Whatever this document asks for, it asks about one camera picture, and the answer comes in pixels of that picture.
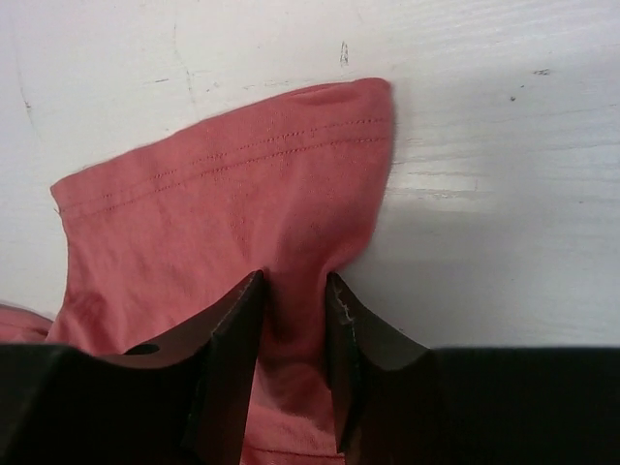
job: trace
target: stitching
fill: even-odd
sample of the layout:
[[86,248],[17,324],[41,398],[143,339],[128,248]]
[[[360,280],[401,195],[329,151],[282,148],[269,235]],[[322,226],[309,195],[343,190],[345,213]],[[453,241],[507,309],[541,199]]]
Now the stitching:
[[257,448],[256,446],[245,446],[248,449],[255,450],[257,452],[267,452],[267,453],[277,453],[280,455],[293,455],[295,457],[312,457],[312,458],[327,458],[329,460],[344,460],[344,455],[327,455],[327,454],[314,454],[314,453],[301,453],[301,452],[293,452],[290,450],[274,450],[274,449],[263,449]]
[[197,160],[194,160],[194,161],[192,161],[190,163],[185,163],[183,165],[180,165],[180,166],[178,166],[177,168],[175,168],[173,170],[168,170],[168,171],[160,172],[160,173],[155,174],[155,175],[153,175],[153,176],[151,176],[151,177],[149,177],[147,179],[144,179],[144,180],[139,181],[139,182],[137,182],[135,184],[132,184],[131,186],[127,186],[127,187],[125,187],[125,188],[123,188],[123,189],[121,189],[119,191],[115,191],[115,192],[108,193],[108,194],[103,194],[102,196],[95,197],[93,199],[88,199],[87,201],[79,201],[77,203],[69,203],[68,205],[63,205],[61,210],[62,211],[67,211],[67,210],[71,210],[73,208],[76,208],[76,207],[78,207],[80,205],[84,205],[84,204],[87,204],[87,203],[92,203],[92,202],[95,202],[95,201],[100,201],[102,199],[107,199],[107,198],[110,198],[110,197],[112,197],[112,196],[114,196],[116,194],[121,194],[123,192],[127,192],[130,189],[133,189],[133,188],[135,188],[137,186],[140,186],[141,184],[144,184],[144,183],[147,183],[147,182],[150,182],[150,181],[154,181],[156,179],[160,179],[160,178],[162,178],[164,176],[169,176],[171,174],[174,174],[175,172],[181,170],[182,168],[191,167],[193,165],[197,165],[199,163],[202,163],[202,162],[205,162],[205,161],[208,161],[208,160],[215,160],[215,159],[218,159],[218,158],[222,158],[222,157],[227,156],[227,155],[229,155],[231,153],[247,150],[248,148],[253,148],[253,147],[256,147],[258,145],[262,145],[264,143],[273,143],[273,142],[276,142],[277,140],[293,138],[293,137],[296,137],[296,136],[301,136],[301,135],[306,134],[306,133],[311,133],[311,132],[314,132],[314,131],[320,131],[320,130],[325,130],[325,129],[330,129],[330,128],[338,128],[338,127],[341,127],[341,126],[355,126],[355,125],[373,124],[373,123],[382,123],[382,122],[388,122],[388,121],[385,118],[359,119],[358,121],[347,121],[347,122],[344,122],[344,123],[329,124],[327,126],[320,126],[320,127],[317,127],[317,128],[304,129],[302,131],[295,131],[293,133],[283,134],[281,136],[277,136],[277,137],[274,137],[274,138],[269,138],[269,139],[259,140],[257,142],[253,142],[253,143],[248,143],[246,145],[241,145],[238,148],[234,148],[233,150],[230,150],[228,152],[214,153],[213,155],[209,155],[209,156],[206,156],[206,157],[201,157],[201,158],[199,158]]
[[140,200],[142,200],[144,198],[150,197],[150,196],[152,196],[154,194],[157,194],[159,192],[167,191],[168,189],[172,189],[174,187],[182,186],[187,181],[198,179],[200,177],[205,176],[206,174],[212,174],[214,172],[227,171],[227,170],[231,170],[233,168],[239,168],[239,167],[242,167],[244,165],[249,165],[251,163],[256,163],[256,162],[259,162],[259,161],[262,161],[262,160],[266,160],[266,159],[269,159],[269,158],[275,158],[275,157],[279,157],[279,156],[282,156],[282,155],[289,155],[289,154],[297,153],[297,152],[304,152],[306,150],[312,150],[314,148],[321,148],[321,147],[325,147],[325,146],[328,146],[328,145],[334,146],[334,145],[339,145],[339,144],[342,144],[342,143],[368,143],[368,142],[378,142],[378,141],[383,141],[383,140],[388,140],[388,138],[335,140],[335,141],[332,141],[332,142],[318,143],[316,145],[308,145],[306,147],[300,147],[300,148],[294,148],[292,150],[285,150],[285,151],[282,151],[282,152],[276,152],[276,153],[272,153],[270,155],[265,155],[265,156],[260,157],[260,158],[255,158],[255,159],[252,159],[252,160],[246,160],[244,162],[239,162],[239,163],[227,165],[225,167],[217,168],[215,170],[201,171],[198,174],[195,174],[193,176],[187,177],[187,178],[183,179],[180,182],[176,182],[174,184],[170,184],[168,186],[161,187],[161,188],[159,188],[159,189],[157,189],[155,191],[147,192],[147,193],[142,194],[140,196],[134,197],[133,199],[131,199],[129,201],[124,201],[122,203],[117,203],[115,205],[112,205],[112,206],[109,206],[107,208],[103,208],[103,209],[100,209],[100,210],[96,210],[96,211],[91,212],[91,213],[85,213],[83,215],[79,215],[77,217],[74,217],[74,219],[77,220],[79,218],[83,218],[83,217],[86,217],[86,216],[93,216],[93,215],[97,215],[99,213],[104,213],[104,212],[107,212],[107,211],[112,211],[112,210],[114,210],[114,209],[116,209],[116,208],[118,208],[120,206],[128,205],[130,203],[135,203],[137,201],[140,201]]

